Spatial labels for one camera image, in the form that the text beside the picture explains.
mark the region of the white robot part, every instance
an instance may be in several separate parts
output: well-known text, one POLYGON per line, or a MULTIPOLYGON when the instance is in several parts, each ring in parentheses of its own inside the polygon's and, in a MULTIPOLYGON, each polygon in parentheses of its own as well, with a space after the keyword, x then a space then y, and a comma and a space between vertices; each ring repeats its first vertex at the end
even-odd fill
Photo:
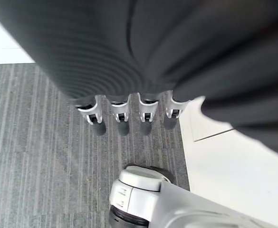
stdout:
POLYGON ((110 194, 112 228, 277 228, 181 189, 155 170, 132 165, 121 172, 110 194))
POLYGON ((162 181, 170 182, 161 173, 139 166, 128 166, 122 170, 119 180, 127 185, 148 191, 160 191, 162 181))

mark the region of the black fabric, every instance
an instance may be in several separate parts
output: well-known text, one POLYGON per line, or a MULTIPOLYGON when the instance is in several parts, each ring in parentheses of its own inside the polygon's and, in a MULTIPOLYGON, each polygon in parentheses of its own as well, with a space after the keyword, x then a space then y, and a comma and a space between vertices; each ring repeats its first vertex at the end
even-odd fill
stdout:
POLYGON ((204 114, 278 152, 278 0, 4 0, 0 21, 75 105, 204 95, 204 114))

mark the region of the floor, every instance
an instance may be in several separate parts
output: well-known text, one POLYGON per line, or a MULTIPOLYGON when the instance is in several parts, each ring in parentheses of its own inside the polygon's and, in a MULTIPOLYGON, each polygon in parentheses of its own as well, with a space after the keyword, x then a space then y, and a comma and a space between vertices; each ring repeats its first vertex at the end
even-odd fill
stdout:
POLYGON ((164 100, 148 137, 136 96, 131 107, 121 137, 104 100, 107 133, 96 137, 36 64, 0 65, 0 228, 109 227, 110 188, 130 162, 167 168, 188 190, 180 128, 161 124, 164 100))

